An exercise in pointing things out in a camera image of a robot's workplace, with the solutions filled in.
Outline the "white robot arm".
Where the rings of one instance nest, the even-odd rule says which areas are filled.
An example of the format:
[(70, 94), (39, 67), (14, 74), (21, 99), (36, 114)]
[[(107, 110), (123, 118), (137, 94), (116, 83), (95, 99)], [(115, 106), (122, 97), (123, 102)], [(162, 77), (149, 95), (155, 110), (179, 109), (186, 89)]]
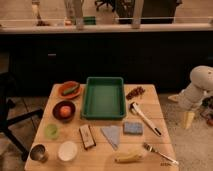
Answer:
[(213, 95), (213, 67), (197, 66), (190, 72), (190, 84), (178, 94), (178, 105), (184, 110), (182, 126), (188, 129), (206, 95)]

